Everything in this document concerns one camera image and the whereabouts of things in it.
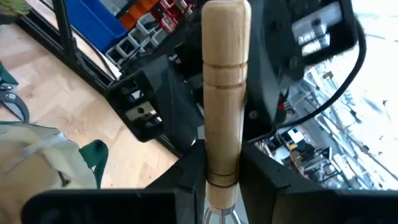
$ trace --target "wooden tool handle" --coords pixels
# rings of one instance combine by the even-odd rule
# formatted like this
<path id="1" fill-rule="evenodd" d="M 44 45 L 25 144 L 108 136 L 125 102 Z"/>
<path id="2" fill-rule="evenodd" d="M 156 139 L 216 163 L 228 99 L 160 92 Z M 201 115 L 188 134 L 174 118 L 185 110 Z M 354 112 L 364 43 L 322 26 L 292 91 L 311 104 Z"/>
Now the wooden tool handle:
<path id="1" fill-rule="evenodd" d="M 203 100 L 211 206 L 236 200 L 242 145 L 251 7 L 246 0 L 208 1 L 201 12 Z"/>

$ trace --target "orange bin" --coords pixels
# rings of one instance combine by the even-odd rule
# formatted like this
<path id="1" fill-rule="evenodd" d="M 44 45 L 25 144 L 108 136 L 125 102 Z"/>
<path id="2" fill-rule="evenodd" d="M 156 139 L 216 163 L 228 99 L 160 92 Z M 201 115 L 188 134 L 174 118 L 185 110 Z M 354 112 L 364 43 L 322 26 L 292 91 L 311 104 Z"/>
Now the orange bin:
<path id="1" fill-rule="evenodd" d="M 159 0 L 140 0 L 138 4 L 131 6 L 129 12 L 120 18 L 120 23 L 124 28 L 130 30 L 136 25 L 139 18 L 148 13 L 158 1 Z"/>

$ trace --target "green cloth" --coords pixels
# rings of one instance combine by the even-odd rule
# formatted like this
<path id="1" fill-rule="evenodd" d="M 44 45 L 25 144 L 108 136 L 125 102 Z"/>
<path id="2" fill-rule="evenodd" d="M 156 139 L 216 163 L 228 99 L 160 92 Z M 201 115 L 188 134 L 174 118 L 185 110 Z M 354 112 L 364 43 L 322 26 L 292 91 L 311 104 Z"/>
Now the green cloth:
<path id="1" fill-rule="evenodd" d="M 93 172 L 97 181 L 97 188 L 100 189 L 106 161 L 108 160 L 108 147 L 103 141 L 94 140 L 92 143 L 82 147 L 80 154 L 90 169 L 95 166 Z"/>
<path id="2" fill-rule="evenodd" d="M 17 80 L 13 78 L 9 72 L 7 72 L 6 68 L 4 68 L 1 62 L 0 62 L 0 78 L 2 78 L 4 82 L 7 84 L 18 85 Z"/>

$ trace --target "black cable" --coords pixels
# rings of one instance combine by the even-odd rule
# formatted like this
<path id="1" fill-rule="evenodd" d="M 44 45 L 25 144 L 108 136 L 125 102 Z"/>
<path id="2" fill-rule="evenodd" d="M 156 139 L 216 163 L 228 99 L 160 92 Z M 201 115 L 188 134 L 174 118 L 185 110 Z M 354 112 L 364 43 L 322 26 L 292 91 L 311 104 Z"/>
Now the black cable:
<path id="1" fill-rule="evenodd" d="M 53 7 L 47 3 L 44 0 L 40 0 L 40 2 L 45 5 L 47 8 L 51 9 L 52 11 L 54 11 Z M 101 63 L 104 64 L 104 67 L 106 69 L 106 71 L 109 73 L 109 75 L 117 80 L 118 78 L 116 77 L 116 75 L 112 72 L 111 67 L 109 67 L 108 63 L 106 63 L 105 59 L 102 57 L 102 55 L 100 54 L 100 52 L 97 50 L 97 48 L 86 39 L 86 37 L 84 37 L 83 35 L 81 35 L 73 26 L 71 26 L 71 28 L 73 29 L 74 33 L 76 33 L 84 42 L 86 42 L 86 44 L 88 46 L 90 46 L 90 48 L 94 51 L 94 53 L 99 57 L 99 59 L 101 60 Z"/>
<path id="2" fill-rule="evenodd" d="M 286 128 L 286 127 L 290 127 L 290 126 L 299 125 L 299 124 L 302 124 L 302 123 L 314 118 L 316 115 L 322 113 L 329 106 L 331 106 L 336 100 L 338 100 L 338 98 L 340 98 L 343 95 L 343 93 L 347 90 L 347 88 L 351 85 L 351 83 L 355 79 L 356 75 L 359 73 L 360 69 L 362 68 L 362 65 L 363 65 L 363 63 L 365 61 L 365 57 L 366 57 L 366 51 L 367 51 L 365 33 L 364 33 L 363 28 L 362 28 L 361 24 L 359 23 L 358 19 L 355 19 L 355 24 L 356 24 L 356 29 L 357 29 L 357 33 L 358 33 L 359 53 L 358 53 L 358 58 L 356 60 L 355 66 L 354 66 L 353 70 L 349 73 L 349 75 L 347 76 L 347 79 L 343 82 L 343 84 L 336 91 L 336 93 L 329 100 L 327 100 L 324 104 L 322 104 L 318 109 L 316 109 L 314 112 L 312 112 L 296 121 L 281 124 L 278 128 Z"/>

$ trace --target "blue bin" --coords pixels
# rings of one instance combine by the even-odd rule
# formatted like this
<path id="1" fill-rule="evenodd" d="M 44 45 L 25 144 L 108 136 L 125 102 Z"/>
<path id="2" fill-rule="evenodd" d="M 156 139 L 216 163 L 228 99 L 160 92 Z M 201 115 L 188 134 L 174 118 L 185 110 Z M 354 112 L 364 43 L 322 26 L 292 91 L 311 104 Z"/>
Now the blue bin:
<path id="1" fill-rule="evenodd" d="M 70 24 L 106 53 L 127 30 L 99 0 L 66 0 Z"/>

